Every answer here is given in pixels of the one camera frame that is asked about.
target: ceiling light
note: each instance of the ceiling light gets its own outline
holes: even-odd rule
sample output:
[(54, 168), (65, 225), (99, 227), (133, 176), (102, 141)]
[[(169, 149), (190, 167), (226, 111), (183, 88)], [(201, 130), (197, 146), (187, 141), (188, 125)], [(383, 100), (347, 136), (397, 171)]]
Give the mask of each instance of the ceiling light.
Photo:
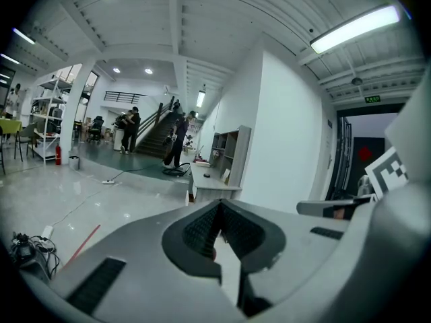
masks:
[(25, 34), (23, 34), (21, 31), (19, 31), (16, 28), (12, 29), (13, 32), (15, 32), (18, 36), (21, 36), (24, 40), (26, 40), (27, 42), (29, 42), (30, 44), (34, 44), (34, 41), (30, 38), (27, 37)]
[(346, 40), (398, 21), (399, 16), (395, 7), (379, 8), (376, 11), (356, 17), (354, 20), (346, 22), (332, 31), (315, 38), (310, 42), (310, 45), (317, 54), (321, 54)]
[(18, 61), (16, 61), (15, 59), (8, 57), (7, 55), (4, 54), (0, 54), (0, 57), (4, 57), (5, 59), (12, 61), (13, 63), (16, 63), (17, 65), (19, 65), (20, 63)]
[(202, 106), (204, 98), (205, 98), (205, 92), (204, 91), (199, 91), (199, 95), (197, 95), (197, 102), (196, 102), (196, 106), (198, 108), (200, 108)]

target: staircase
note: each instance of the staircase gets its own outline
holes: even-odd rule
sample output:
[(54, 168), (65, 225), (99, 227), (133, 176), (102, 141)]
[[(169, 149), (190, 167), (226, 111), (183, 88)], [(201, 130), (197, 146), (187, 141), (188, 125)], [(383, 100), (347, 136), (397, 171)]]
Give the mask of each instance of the staircase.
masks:
[(175, 114), (173, 112), (168, 114), (168, 116), (161, 120), (159, 124), (145, 136), (141, 143), (136, 146), (135, 152), (163, 159), (166, 153), (166, 146), (162, 144), (163, 140), (165, 140), (175, 120), (180, 116), (180, 114)]

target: green exit sign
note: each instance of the green exit sign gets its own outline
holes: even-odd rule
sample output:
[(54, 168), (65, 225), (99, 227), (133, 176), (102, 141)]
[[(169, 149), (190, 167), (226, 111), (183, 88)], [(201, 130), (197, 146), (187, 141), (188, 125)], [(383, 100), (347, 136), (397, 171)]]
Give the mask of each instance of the green exit sign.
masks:
[(365, 103), (379, 103), (379, 102), (380, 102), (380, 96), (365, 97)]

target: floor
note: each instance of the floor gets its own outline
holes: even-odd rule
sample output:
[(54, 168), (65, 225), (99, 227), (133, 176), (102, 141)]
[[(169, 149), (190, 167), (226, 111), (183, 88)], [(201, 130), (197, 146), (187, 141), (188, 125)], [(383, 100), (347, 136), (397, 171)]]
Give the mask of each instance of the floor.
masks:
[[(94, 142), (75, 142), (73, 144), (73, 154), (118, 170), (124, 171), (142, 169), (140, 171), (133, 171), (133, 173), (151, 178), (157, 178), (159, 180), (189, 183), (189, 174), (186, 174), (183, 177), (168, 176), (163, 174), (162, 170), (164, 170), (164, 167), (161, 159), (141, 153), (131, 153), (124, 155), (118, 151), (114, 151), (112, 143), (105, 143), (102, 141), (98, 145)], [(191, 160), (193, 160), (193, 155), (190, 154), (187, 156), (182, 154), (181, 163), (190, 162)]]
[[(81, 152), (100, 162), (108, 161), (108, 152), (102, 145), (94, 148), (84, 145)], [(116, 158), (109, 162), (109, 166), (115, 164), (126, 169), (158, 162), (158, 159), (145, 156), (114, 156)], [(46, 225), (51, 225), (54, 227), (51, 239), (57, 245), (61, 267), (92, 233), (81, 252), (126, 223), (185, 205), (184, 195), (166, 194), (169, 190), (156, 192), (139, 183), (129, 186), (124, 182), (107, 186), (89, 172), (76, 172), (69, 166), (56, 166), (51, 161), (44, 166), (38, 156), (33, 159), (31, 155), (24, 155), (23, 162), (19, 156), (14, 160), (13, 145), (5, 149), (4, 158), (6, 176), (0, 174), (1, 240), (8, 248), (14, 231), (37, 236)], [(174, 185), (168, 181), (158, 183), (166, 183), (166, 187)], [(217, 239), (215, 248), (216, 262), (222, 266), (222, 289), (234, 305), (240, 262), (221, 238)]]

